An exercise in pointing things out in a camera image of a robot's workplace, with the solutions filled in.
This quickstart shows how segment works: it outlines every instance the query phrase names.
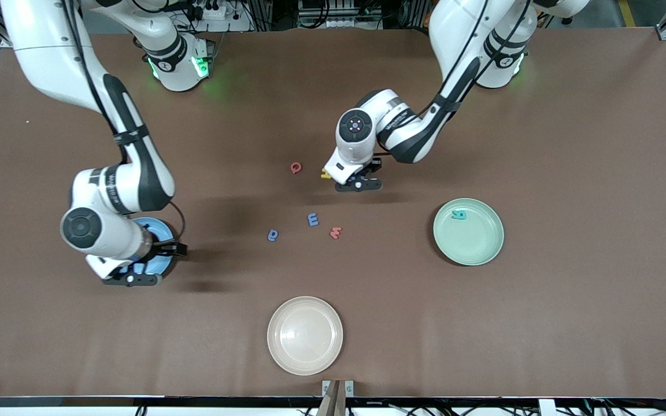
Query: table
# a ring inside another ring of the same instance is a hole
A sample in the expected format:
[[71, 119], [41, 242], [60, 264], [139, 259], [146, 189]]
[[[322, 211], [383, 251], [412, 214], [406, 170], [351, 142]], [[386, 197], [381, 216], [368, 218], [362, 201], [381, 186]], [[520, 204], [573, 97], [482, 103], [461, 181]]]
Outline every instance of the table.
[[[228, 34], [213, 79], [184, 93], [128, 35], [93, 40], [174, 174], [190, 256], [160, 286], [124, 289], [61, 241], [72, 178], [119, 154], [100, 115], [38, 93], [2, 50], [0, 395], [319, 395], [342, 379], [358, 395], [666, 396], [666, 42], [652, 29], [538, 31], [510, 85], [474, 89], [428, 158], [385, 160], [383, 189], [359, 195], [320, 178], [336, 121], [378, 88], [429, 102], [441, 80], [422, 34]], [[434, 248], [434, 213], [460, 197], [505, 225], [484, 266]], [[316, 376], [267, 350], [273, 311], [298, 295], [343, 320], [341, 355]]]

